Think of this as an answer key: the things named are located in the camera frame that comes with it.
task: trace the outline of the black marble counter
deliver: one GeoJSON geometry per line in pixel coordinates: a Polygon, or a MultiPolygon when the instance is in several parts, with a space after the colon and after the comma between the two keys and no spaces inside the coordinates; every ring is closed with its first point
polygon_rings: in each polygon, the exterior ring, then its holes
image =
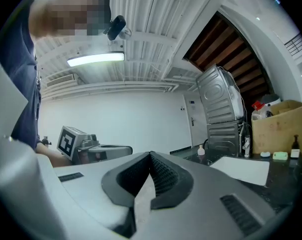
{"type": "Polygon", "coordinates": [[[195,163],[210,166],[221,157],[233,157],[270,162],[269,174],[265,186],[240,181],[249,189],[261,196],[270,206],[279,213],[283,208],[292,205],[297,194],[302,189],[302,155],[299,158],[292,158],[286,161],[273,160],[272,155],[263,158],[260,155],[252,155],[245,158],[244,155],[237,156],[227,154],[223,151],[207,149],[205,155],[193,154],[185,159],[195,163]]]}

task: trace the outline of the air vent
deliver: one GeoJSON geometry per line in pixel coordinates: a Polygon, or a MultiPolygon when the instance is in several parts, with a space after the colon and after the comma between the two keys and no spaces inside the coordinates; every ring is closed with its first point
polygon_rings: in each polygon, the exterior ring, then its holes
{"type": "Polygon", "coordinates": [[[54,79],[54,80],[48,82],[46,84],[46,86],[47,87],[52,87],[52,86],[56,86],[56,85],[60,85],[60,84],[66,84],[66,83],[69,83],[69,82],[76,81],[76,79],[77,79],[76,74],[69,74],[69,75],[62,76],[62,77],[59,77],[57,79],[54,79]]]}
{"type": "Polygon", "coordinates": [[[245,236],[248,236],[261,228],[258,221],[235,196],[232,194],[225,195],[221,197],[220,200],[245,236]]]}

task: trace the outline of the white bottle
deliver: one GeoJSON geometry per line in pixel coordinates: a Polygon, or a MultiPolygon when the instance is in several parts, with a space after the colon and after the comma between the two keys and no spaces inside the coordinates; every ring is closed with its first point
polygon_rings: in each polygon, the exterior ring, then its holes
{"type": "Polygon", "coordinates": [[[205,150],[203,149],[203,145],[200,145],[200,148],[197,150],[197,154],[199,156],[205,155],[205,150]]]}

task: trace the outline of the door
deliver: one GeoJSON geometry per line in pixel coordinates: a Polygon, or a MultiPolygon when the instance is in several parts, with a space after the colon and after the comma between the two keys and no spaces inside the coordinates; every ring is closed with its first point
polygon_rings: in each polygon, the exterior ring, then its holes
{"type": "Polygon", "coordinates": [[[201,99],[197,95],[184,95],[185,107],[190,126],[192,147],[207,139],[207,128],[204,108],[201,99]]]}

